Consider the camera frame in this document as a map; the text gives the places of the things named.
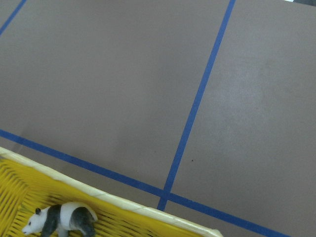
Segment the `toy panda figure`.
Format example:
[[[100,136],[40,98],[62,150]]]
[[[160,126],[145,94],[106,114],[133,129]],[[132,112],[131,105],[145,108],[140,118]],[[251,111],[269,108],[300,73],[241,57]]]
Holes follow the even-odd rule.
[[[84,237],[94,237],[97,220],[96,212],[82,202],[55,204],[44,209],[37,207],[22,233],[26,236],[40,233],[42,237],[49,237],[56,231],[59,237],[67,237],[70,231],[80,231]]]

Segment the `yellow woven basket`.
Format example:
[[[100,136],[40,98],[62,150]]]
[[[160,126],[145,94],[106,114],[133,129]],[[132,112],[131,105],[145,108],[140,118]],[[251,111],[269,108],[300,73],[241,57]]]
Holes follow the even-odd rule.
[[[111,195],[5,148],[0,150],[0,234],[22,237],[36,208],[90,206],[98,237],[219,237],[221,233]]]

